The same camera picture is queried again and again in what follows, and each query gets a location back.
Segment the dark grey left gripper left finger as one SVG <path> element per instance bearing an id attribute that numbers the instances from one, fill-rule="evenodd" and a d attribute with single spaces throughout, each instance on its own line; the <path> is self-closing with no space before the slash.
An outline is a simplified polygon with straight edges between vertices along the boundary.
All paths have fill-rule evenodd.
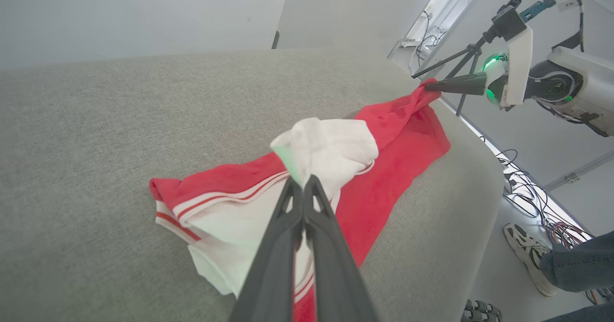
<path id="1" fill-rule="evenodd" d="M 286 180 L 229 320 L 294 320 L 295 254 L 303 232 L 302 188 Z"/>

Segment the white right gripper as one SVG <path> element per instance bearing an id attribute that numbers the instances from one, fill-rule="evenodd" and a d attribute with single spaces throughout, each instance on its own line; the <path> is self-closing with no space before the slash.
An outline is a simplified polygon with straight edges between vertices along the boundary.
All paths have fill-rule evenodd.
<path id="1" fill-rule="evenodd" d="M 499 108 L 523 103 L 531 69 L 533 31 L 526 27 L 506 41 L 508 51 L 489 57 L 483 72 L 426 83 L 427 92 L 482 96 Z"/>

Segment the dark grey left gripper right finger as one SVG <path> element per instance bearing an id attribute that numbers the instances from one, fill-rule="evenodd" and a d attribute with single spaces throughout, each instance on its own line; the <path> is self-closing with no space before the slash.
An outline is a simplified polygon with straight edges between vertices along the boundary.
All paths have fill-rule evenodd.
<path id="1" fill-rule="evenodd" d="M 303 189 L 303 217 L 314 261 L 318 322 L 378 322 L 377 311 L 320 180 Z"/>

